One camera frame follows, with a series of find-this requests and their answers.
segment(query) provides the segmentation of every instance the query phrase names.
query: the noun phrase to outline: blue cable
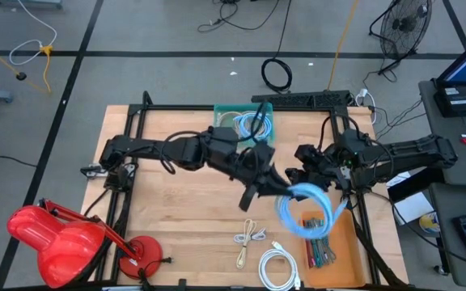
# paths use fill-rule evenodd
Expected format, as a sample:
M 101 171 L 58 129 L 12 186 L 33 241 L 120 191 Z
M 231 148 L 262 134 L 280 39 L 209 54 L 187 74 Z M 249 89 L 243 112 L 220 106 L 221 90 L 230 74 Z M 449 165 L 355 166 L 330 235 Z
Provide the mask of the blue cable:
M 280 218 L 283 225 L 293 234 L 307 239 L 320 239 L 326 237 L 332 231 L 333 225 L 346 207 L 348 200 L 343 200 L 332 213 L 332 203 L 330 198 L 324 194 L 323 190 L 311 183 L 298 183 L 288 188 L 293 194 L 290 196 L 278 196 L 274 203 L 276 214 Z M 315 228 L 305 228 L 299 226 L 295 219 L 290 214 L 289 201 L 296 196 L 313 199 L 322 209 L 324 213 L 324 225 Z
M 234 121 L 237 121 L 237 120 L 239 121 L 239 131 L 240 131 L 241 137 L 249 137 L 249 135 L 251 135 L 251 126 L 249 126 L 250 129 L 246 129 L 246 124 L 249 121 L 249 119 L 253 120 L 255 118 L 255 115 L 256 113 L 249 112 L 249 113 L 233 118 Z M 258 120 L 261 120 L 260 115 L 258 115 L 256 118 Z M 267 138 L 269 138 L 269 135 L 271 134 L 271 131 L 273 130 L 273 124 L 271 123 L 271 120 L 267 116 L 264 118 L 264 126 L 265 126 L 265 130 L 262 133 L 258 133 L 256 135 L 256 138 L 259 138 L 261 140 L 266 140 Z

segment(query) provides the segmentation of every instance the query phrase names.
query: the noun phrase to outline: red lamp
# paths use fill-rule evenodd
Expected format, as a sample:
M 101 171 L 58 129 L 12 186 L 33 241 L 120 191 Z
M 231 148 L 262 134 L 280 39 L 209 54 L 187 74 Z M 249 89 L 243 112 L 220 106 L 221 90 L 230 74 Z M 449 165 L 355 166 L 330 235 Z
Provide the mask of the red lamp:
M 146 276 L 158 270 L 157 261 L 163 253 L 152 237 L 139 236 L 125 242 L 97 216 L 87 218 L 49 200 L 43 206 L 18 209 L 6 227 L 14 238 L 37 251 L 39 272 L 49 287 L 62 287 L 89 268 L 106 237 L 125 253 L 119 260 L 125 275 L 138 279 L 139 270 L 147 265 Z

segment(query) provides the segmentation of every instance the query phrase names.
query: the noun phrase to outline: black fan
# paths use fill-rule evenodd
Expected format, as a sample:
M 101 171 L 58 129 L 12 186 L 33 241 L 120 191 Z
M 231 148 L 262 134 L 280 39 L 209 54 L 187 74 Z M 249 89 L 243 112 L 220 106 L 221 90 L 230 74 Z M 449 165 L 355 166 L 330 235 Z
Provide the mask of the black fan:
M 416 53 L 417 46 L 426 34 L 431 13 L 431 0 L 393 0 L 387 10 L 370 25 L 370 36 L 379 37 L 384 56 L 395 60 L 381 69 L 379 74 Z M 378 35 L 371 28 L 382 18 Z

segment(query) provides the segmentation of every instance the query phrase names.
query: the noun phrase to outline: gray floor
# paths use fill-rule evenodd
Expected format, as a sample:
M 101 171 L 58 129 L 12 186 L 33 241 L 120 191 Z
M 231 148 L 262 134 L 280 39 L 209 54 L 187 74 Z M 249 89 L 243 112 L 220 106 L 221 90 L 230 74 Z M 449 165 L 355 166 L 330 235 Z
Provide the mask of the gray floor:
M 287 52 L 335 52 L 351 0 L 300 0 L 292 3 L 289 23 L 282 44 Z M 377 40 L 367 35 L 371 21 L 388 5 L 388 0 L 362 0 L 346 37 L 343 52 L 379 53 Z M 466 1 L 451 0 L 466 34 Z M 272 8 L 274 1 L 242 1 L 234 21 L 256 25 Z M 224 26 L 216 32 L 199 34 L 196 27 L 215 21 L 218 6 L 209 0 L 138 1 L 104 0 L 89 43 L 91 51 L 274 51 L 282 29 L 287 1 L 260 30 L 244 32 Z M 53 25 L 59 33 L 56 50 L 78 50 L 95 0 L 64 0 L 64 10 L 32 10 Z M 10 50 L 30 38 L 48 42 L 50 31 L 35 23 L 21 9 L 0 7 L 0 49 Z M 434 3 L 431 24 L 419 53 L 461 53 L 463 46 L 448 17 L 443 1 Z M 68 103 L 53 151 L 49 157 L 37 198 L 48 197 L 72 209 L 79 209 L 86 180 L 78 169 L 91 162 L 100 132 L 104 109 L 109 104 L 136 103 L 148 90 L 155 103 L 246 103 L 252 95 L 271 94 L 260 76 L 263 58 L 256 57 L 85 57 Z M 42 86 L 44 57 L 38 57 L 20 70 Z M 293 70 L 293 92 L 322 91 L 332 66 L 329 58 L 283 59 Z M 362 88 L 369 70 L 381 60 L 340 59 L 332 89 Z M 49 70 L 53 94 L 35 92 L 18 82 L 0 64 L 0 89 L 15 96 L 11 104 L 0 103 L 0 154 L 37 163 L 49 128 L 66 85 L 74 57 L 54 57 Z M 395 69 L 398 82 L 370 76 L 367 85 L 377 106 L 395 116 L 419 99 L 417 83 L 438 76 L 450 60 L 406 60 Z M 284 82 L 278 67 L 268 67 L 275 82 Z M 422 113 L 418 108 L 413 114 Z M 384 127 L 379 116 L 375 130 Z M 425 118 L 418 118 L 392 130 L 383 141 L 414 139 L 429 134 Z M 0 263 L 9 235 L 6 220 L 22 203 L 34 170 L 0 159 Z M 432 289 L 465 290 L 450 277 L 432 271 L 439 264 L 437 251 L 430 249 L 407 229 L 399 230 L 402 250 L 411 283 Z M 42 284 L 35 255 L 19 246 L 5 287 Z

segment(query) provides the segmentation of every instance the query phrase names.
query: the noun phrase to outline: wooden table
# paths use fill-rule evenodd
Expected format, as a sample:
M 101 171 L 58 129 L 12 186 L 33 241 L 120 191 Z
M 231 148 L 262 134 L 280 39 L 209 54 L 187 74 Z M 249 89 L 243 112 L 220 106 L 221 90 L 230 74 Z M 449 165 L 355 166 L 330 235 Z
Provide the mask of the wooden table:
M 105 142 L 123 133 L 127 110 L 128 106 L 107 107 L 95 161 L 100 158 Z M 349 115 L 357 121 L 361 131 L 373 136 L 370 113 L 366 108 L 349 108 Z M 316 144 L 320 126 L 327 116 L 327 112 L 274 113 L 277 137 L 274 162 L 279 173 L 285 176 L 283 173 L 287 167 L 301 167 L 300 161 L 294 158 L 297 146 Z M 143 138 L 164 140 L 169 134 L 180 130 L 202 131 L 213 123 L 213 118 L 213 111 L 148 111 Z M 328 123 L 324 146 L 332 142 L 332 129 Z M 302 240 L 280 224 L 274 212 L 274 197 L 254 199 L 245 213 L 237 206 L 244 192 L 240 182 L 231 182 L 226 175 L 208 167 L 196 172 L 176 170 L 176 175 L 170 175 L 159 161 L 140 159 L 135 178 L 125 238 L 152 236 L 160 242 L 164 256 L 170 255 L 175 260 L 173 264 L 162 264 L 149 278 L 151 284 L 177 285 L 180 278 L 185 278 L 187 285 L 262 286 L 258 263 L 273 240 L 280 242 L 295 257 L 299 268 L 305 268 Z M 88 182 L 82 211 L 103 191 L 103 183 L 104 179 Z M 385 185 L 376 185 L 374 192 L 385 196 L 388 194 Z M 328 194 L 336 208 L 339 191 L 331 189 Z M 365 199 L 376 250 L 395 274 L 408 282 L 390 204 L 374 196 L 366 195 Z M 93 208 L 91 214 L 105 218 L 108 202 L 109 195 Z M 311 200 L 305 200 L 299 204 L 293 202 L 291 209 L 298 217 L 301 211 L 317 210 L 317 206 Z M 233 236 L 242 233 L 247 218 L 257 221 L 258 228 L 267 228 L 268 238 L 249 243 L 245 267 L 239 270 L 235 262 L 241 246 L 233 242 Z M 371 283 L 366 251 L 360 243 L 359 250 L 366 282 Z M 110 277 L 113 253 L 114 246 L 108 253 L 104 279 Z M 283 283 L 288 278 L 289 269 L 283 259 L 272 259 L 267 266 L 269 278 L 274 284 Z M 137 283 L 123 274 L 118 279 L 118 284 Z

